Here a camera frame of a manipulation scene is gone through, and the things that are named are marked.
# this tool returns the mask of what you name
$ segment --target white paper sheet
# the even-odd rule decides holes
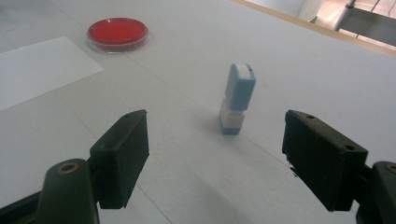
[[[0,111],[100,71],[67,37],[0,53]]]

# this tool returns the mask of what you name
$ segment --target floor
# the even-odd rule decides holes
[[[327,27],[329,29],[333,29],[334,25],[340,18],[341,13],[345,8],[345,5],[348,2],[348,0],[324,0],[318,12],[318,19],[316,21],[316,24]],[[358,0],[355,3],[355,7],[368,11],[373,11],[374,13],[380,15],[396,18],[395,3],[395,0]],[[356,36],[359,39],[377,44],[388,49],[396,50],[396,47],[392,45],[384,44],[364,36],[357,36],[356,34],[344,30],[341,30],[340,32],[346,35]]]

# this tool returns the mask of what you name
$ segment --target white surface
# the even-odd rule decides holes
[[[0,53],[0,67],[0,110],[103,70],[66,37]]]
[[[5,0],[0,32],[18,48],[67,36],[105,70],[0,112],[0,205],[38,190],[51,165],[86,159],[121,115],[148,111],[150,156],[126,210],[102,223],[356,223],[328,213],[281,153],[288,109],[310,113],[396,161],[394,58],[228,0]],[[96,21],[131,17],[148,43],[94,52]],[[241,133],[224,136],[219,105],[232,63],[257,82]]]

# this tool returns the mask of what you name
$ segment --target petri dish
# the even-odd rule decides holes
[[[142,46],[148,28],[130,18],[110,18],[98,21],[88,29],[91,45],[107,52],[123,52]]]

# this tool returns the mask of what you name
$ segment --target screw hole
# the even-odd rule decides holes
[[[352,147],[352,146],[346,146],[346,149],[348,149],[348,150],[355,150],[355,148]]]
[[[78,164],[76,162],[68,162],[59,167],[58,173],[61,175],[70,174],[76,171],[77,168],[78,168]]]

